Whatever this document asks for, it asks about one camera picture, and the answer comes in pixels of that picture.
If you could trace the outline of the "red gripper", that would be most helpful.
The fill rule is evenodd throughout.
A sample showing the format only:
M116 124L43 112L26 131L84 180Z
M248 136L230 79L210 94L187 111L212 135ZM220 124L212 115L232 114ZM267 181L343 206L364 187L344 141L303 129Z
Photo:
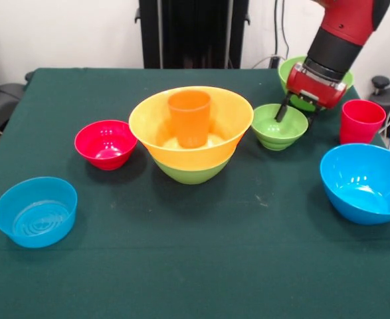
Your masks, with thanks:
M286 89L289 95L283 99L274 119L281 122L286 115L290 96L297 96L315 106L315 110L307 116L308 127L311 128L320 114L320 108L335 107L344 96L347 85L344 82L323 79L310 72L301 62L297 62L288 75Z

